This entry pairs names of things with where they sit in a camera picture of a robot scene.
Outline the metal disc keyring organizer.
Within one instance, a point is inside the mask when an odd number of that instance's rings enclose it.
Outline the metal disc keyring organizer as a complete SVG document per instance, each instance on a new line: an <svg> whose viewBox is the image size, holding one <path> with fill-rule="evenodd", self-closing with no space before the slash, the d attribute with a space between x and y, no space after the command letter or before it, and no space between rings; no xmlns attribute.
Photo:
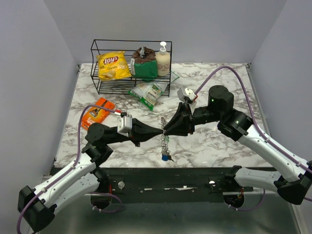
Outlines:
<svg viewBox="0 0 312 234"><path fill-rule="evenodd" d="M166 120L164 117L161 117L160 119L160 127L161 130L164 130L164 127L166 125ZM168 142L165 140L165 135L164 133L161 135L161 154L165 154L165 155L170 155L170 150L168 147Z"/></svg>

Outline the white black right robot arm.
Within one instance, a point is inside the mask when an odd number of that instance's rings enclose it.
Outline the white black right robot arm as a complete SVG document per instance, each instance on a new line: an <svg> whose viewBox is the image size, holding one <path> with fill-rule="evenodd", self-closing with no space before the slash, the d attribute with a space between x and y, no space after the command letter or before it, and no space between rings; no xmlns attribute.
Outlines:
<svg viewBox="0 0 312 234"><path fill-rule="evenodd" d="M241 166L232 167L225 176L224 185L230 191L239 187L269 190L285 201L300 205L312 185L312 175L303 169L312 167L311 162L291 155L269 137L251 117L234 108L234 95L222 85L209 89L208 105L196 108L197 95L189 88L177 92L180 103L173 118L164 127L166 136L187 136L195 132L195 126L217 122L218 130L225 136L250 148L274 167L273 172L252 170Z"/></svg>

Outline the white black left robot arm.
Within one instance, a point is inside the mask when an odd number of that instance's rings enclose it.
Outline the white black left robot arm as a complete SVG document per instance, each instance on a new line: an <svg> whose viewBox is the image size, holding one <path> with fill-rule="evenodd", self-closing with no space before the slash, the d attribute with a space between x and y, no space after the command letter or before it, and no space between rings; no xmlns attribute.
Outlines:
<svg viewBox="0 0 312 234"><path fill-rule="evenodd" d="M142 142L163 134L162 129L146 125L136 118L123 116L119 120L120 123L116 127L93 123L85 137L87 144L83 149L78 149L76 159L46 182L34 188L25 186L20 190L18 233L21 232L20 223L23 219L34 233L47 227L54 219L56 209L59 207L57 200L87 174L91 174L94 178L91 185L86 185L85 188L90 192L104 192L108 187L108 180L99 167L113 152L109 144L131 141L138 147Z"/></svg>

